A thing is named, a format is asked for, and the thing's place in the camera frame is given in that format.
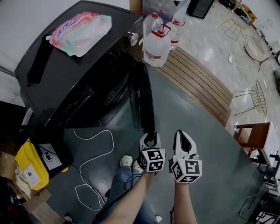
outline table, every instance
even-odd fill
[[[257,124],[244,124],[237,125],[239,132],[235,139],[242,147],[251,148],[250,152],[258,150],[259,158],[251,158],[253,162],[273,165],[275,157],[278,153],[279,140],[272,122],[268,123],[257,123]],[[247,143],[240,141],[240,135],[243,129],[252,128]]]

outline plastic water bottle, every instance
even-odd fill
[[[161,24],[163,24],[163,21],[157,12],[153,12],[152,14],[148,15],[143,23],[144,38],[147,37],[152,31],[157,31]]]
[[[180,23],[180,21],[177,19],[167,23],[167,26],[171,28],[171,31],[169,32],[169,36],[171,40],[171,44],[170,44],[171,51],[173,51],[177,47],[182,33],[182,26],[185,25],[185,23],[186,22]]]
[[[158,31],[152,31],[144,41],[144,61],[153,67],[161,67],[167,60],[170,50],[170,38],[168,32],[171,30],[162,24]]]

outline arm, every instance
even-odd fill
[[[174,223],[196,224],[196,216],[189,195],[189,185],[185,183],[175,182]]]
[[[154,173],[144,173],[137,184],[119,201],[101,224],[132,224],[148,193]]]

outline yellow bin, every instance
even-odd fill
[[[40,190],[49,183],[49,173],[35,146],[28,141],[21,146],[15,160],[28,185],[34,190]]]

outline cardboard box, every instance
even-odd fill
[[[8,179],[13,179],[14,171],[17,163],[14,156],[8,153],[0,152],[0,176]]]
[[[40,189],[40,190],[38,190],[38,191],[32,190],[32,191],[31,191],[30,197],[28,197],[28,196],[24,193],[24,191],[21,190],[21,189],[18,187],[17,181],[16,181],[16,174],[15,174],[15,173],[14,173],[14,176],[13,176],[13,178],[12,178],[11,180],[12,180],[12,182],[14,183],[14,185],[16,186],[16,188],[18,189],[18,191],[21,193],[21,195],[24,197],[24,199],[25,199],[26,201],[32,200],[33,198],[35,198],[36,196],[38,196],[42,191],[44,191],[44,190],[48,187],[48,185],[46,185],[44,188],[42,188],[42,189]]]
[[[65,220],[46,202],[41,203],[32,211],[41,224],[63,224]]]
[[[42,190],[36,196],[33,196],[31,199],[23,203],[24,208],[32,213],[39,205],[46,202],[51,196],[50,192],[47,189]]]

